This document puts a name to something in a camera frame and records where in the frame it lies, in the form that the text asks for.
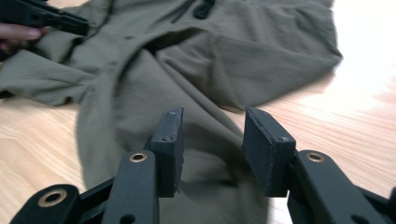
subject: wood grain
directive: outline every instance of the wood grain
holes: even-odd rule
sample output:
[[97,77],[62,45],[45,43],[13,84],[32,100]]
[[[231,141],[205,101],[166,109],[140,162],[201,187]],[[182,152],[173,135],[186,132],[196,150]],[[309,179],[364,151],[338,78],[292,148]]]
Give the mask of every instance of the wood grain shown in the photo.
[[[52,0],[58,7],[83,1]],[[297,148],[331,156],[358,186],[388,197],[396,186],[396,4],[336,1],[339,49],[332,73],[270,104]],[[0,101],[0,223],[47,186],[85,190],[75,140],[78,105]],[[244,113],[225,112],[241,128]],[[268,223],[290,223],[286,200],[271,200]]]

